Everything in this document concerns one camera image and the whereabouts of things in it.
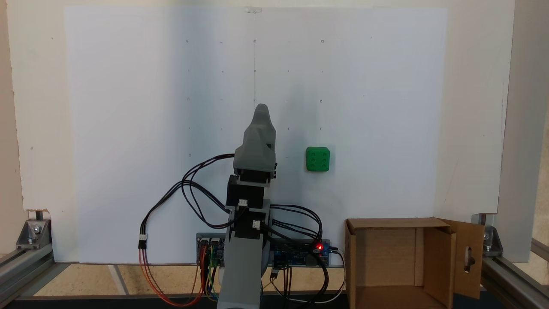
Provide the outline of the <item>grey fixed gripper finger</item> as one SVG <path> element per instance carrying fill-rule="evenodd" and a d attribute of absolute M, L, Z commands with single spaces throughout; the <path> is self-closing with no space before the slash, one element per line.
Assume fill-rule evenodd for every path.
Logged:
<path fill-rule="evenodd" d="M 276 129 L 273 126 L 266 104 L 260 103 L 256 106 L 252 121 L 244 131 L 243 143 L 249 137 L 252 137 L 252 133 L 258 133 L 261 141 L 267 145 L 274 146 L 276 144 Z"/>

